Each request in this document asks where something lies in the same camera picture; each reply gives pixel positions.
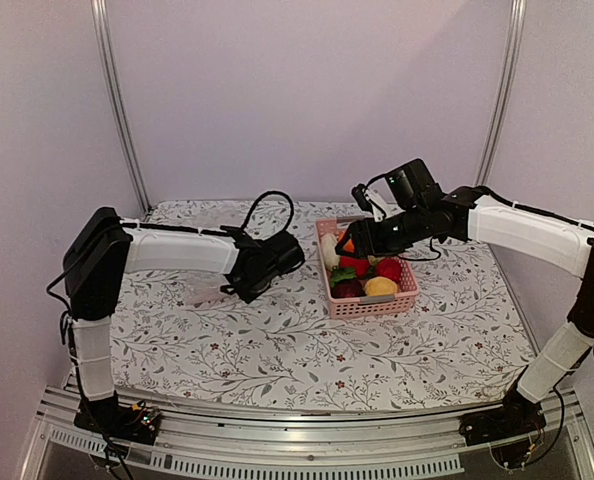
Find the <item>gray wall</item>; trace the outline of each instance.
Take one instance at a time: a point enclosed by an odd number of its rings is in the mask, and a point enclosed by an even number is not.
[[[68,368],[45,285],[95,208],[137,213],[91,19],[90,2],[0,1],[1,480]]]
[[[594,1],[529,2],[491,186],[594,220]],[[500,256],[543,345],[565,321],[579,282],[530,258]],[[594,438],[594,362],[574,379]]]
[[[421,156],[446,188],[482,155],[511,2],[109,2],[154,202],[350,200]]]

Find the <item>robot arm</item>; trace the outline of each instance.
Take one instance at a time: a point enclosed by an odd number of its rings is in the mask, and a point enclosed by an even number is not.
[[[75,425],[141,443],[154,442],[157,423],[135,421],[121,407],[112,378],[110,321],[124,273],[140,270],[198,270],[225,275],[226,293],[246,303],[265,292],[278,275],[304,263],[297,240],[281,230],[255,240],[242,228],[200,230],[124,220],[99,209],[64,257],[66,294],[73,318],[68,332],[82,394]]]
[[[363,257],[397,255],[420,240],[451,237],[519,251],[582,279],[568,322],[508,390],[503,406],[463,417],[461,432],[468,444],[477,444],[544,426],[539,402],[594,345],[594,224],[513,204],[486,187],[460,187],[445,194],[419,159],[376,178],[382,177],[403,212],[384,218],[375,192],[361,184],[355,187],[353,196],[374,218],[351,224],[338,254],[348,255],[343,246],[349,239],[355,255]]]

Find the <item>red pepper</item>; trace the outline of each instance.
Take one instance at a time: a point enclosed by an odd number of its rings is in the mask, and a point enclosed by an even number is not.
[[[362,278],[370,268],[370,262],[367,259],[359,259],[341,256],[339,259],[339,268],[352,267],[355,269],[357,278]]]
[[[386,277],[393,282],[399,284],[401,280],[401,265],[394,258],[384,258],[381,262],[375,265],[375,275],[378,277]]]

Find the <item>floral tablecloth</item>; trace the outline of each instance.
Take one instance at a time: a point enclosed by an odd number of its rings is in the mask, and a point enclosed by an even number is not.
[[[239,225],[249,205],[164,202],[150,221]],[[399,410],[498,400],[533,358],[483,244],[448,241],[436,245],[439,260],[413,263],[420,294],[405,314],[330,319],[315,221],[359,211],[343,203],[295,209],[290,231],[307,262],[250,305],[197,302],[193,289],[215,281],[205,274],[126,275],[111,332],[116,384],[263,407]],[[249,232],[264,238],[286,216],[284,203],[264,202]],[[427,245],[408,255],[428,256]]]

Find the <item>pink basket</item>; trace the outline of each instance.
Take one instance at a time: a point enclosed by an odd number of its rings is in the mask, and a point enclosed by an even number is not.
[[[399,293],[376,297],[332,297],[330,293],[330,284],[328,282],[330,275],[324,265],[324,256],[321,251],[321,237],[327,233],[339,235],[353,220],[358,220],[359,218],[360,217],[327,218],[316,222],[319,262],[323,272],[322,278],[325,279],[326,295],[328,296],[328,304],[330,305],[331,318],[357,318],[368,315],[384,315],[407,311],[415,304],[415,298],[419,293],[419,288],[408,262],[396,257],[396,260],[402,266],[401,279],[399,280]]]

